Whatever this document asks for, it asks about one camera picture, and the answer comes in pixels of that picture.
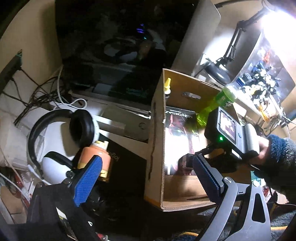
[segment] device screen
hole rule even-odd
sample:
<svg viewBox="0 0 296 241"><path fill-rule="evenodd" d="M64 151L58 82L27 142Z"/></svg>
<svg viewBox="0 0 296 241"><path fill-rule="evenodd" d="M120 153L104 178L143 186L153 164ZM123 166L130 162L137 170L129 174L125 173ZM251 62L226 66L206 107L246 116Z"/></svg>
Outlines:
<svg viewBox="0 0 296 241"><path fill-rule="evenodd" d="M222 111L220 115L220 128L230 139L234 142L236 141L235 122Z"/></svg>

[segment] sleeve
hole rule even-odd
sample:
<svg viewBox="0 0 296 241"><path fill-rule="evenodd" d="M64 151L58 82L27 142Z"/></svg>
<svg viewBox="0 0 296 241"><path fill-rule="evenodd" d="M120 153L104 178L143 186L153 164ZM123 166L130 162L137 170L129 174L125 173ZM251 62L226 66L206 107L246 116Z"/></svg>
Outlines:
<svg viewBox="0 0 296 241"><path fill-rule="evenodd" d="M269 135L265 164L255 174L266 184L296 202L296 144L289 138Z"/></svg>

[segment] bottle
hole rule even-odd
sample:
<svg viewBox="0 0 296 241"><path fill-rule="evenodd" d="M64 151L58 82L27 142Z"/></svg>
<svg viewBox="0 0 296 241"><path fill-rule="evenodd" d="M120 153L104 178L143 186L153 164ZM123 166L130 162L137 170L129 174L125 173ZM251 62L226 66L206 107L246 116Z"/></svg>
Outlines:
<svg viewBox="0 0 296 241"><path fill-rule="evenodd" d="M167 80L165 81L164 90L163 90L163 92L165 93L165 99L168 99L170 97L170 82L171 82L171 78L167 78Z"/></svg>
<svg viewBox="0 0 296 241"><path fill-rule="evenodd" d="M111 157L109 153L106 151L108 144L109 142L107 141L95 141L89 147L83 148L78 161L77 168L84 168L94 155L98 155L102 158L103 161L103 168L100 177L107 178L111 161Z"/></svg>
<svg viewBox="0 0 296 241"><path fill-rule="evenodd" d="M237 99L239 91L245 85L245 82L242 78L238 78L236 81L233 81L226 86L212 99L208 106L204 108L196 116L197 122L201 126L206 126L207 118L209 113L219 106L223 109L227 109L231 106Z"/></svg>

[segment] green liquid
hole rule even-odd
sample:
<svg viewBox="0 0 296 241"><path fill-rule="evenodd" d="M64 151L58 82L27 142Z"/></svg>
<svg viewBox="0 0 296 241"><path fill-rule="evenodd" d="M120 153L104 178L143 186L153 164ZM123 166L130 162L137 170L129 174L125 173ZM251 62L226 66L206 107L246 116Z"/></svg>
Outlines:
<svg viewBox="0 0 296 241"><path fill-rule="evenodd" d="M221 106L227 109L235 102L235 95L226 87L224 87L197 116L197 122L200 126L206 126L209 113Z"/></svg>

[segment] bottle label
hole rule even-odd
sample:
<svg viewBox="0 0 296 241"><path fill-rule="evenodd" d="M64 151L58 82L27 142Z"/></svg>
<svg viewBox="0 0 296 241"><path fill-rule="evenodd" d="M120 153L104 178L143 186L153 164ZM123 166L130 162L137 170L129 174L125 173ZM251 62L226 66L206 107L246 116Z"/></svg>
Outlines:
<svg viewBox="0 0 296 241"><path fill-rule="evenodd" d="M215 98L217 104L223 109L228 108L233 104L233 102L225 95L224 91L220 91Z"/></svg>

